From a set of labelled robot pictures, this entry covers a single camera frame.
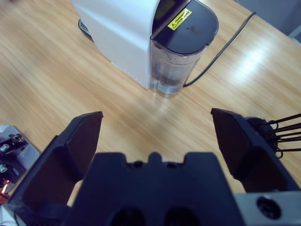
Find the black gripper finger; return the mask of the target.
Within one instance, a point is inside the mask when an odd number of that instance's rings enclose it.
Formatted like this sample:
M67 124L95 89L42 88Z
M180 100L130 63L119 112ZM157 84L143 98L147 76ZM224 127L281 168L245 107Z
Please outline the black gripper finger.
M48 144L5 203L18 226L62 226L77 182L84 179L97 149L103 113L71 120Z
M230 174L242 183L247 193L300 190L277 156L286 152L279 149L279 143L301 139L300 132L296 132L300 123L285 127L279 124L299 118L300 114L266 121L213 108L211 115L219 149Z

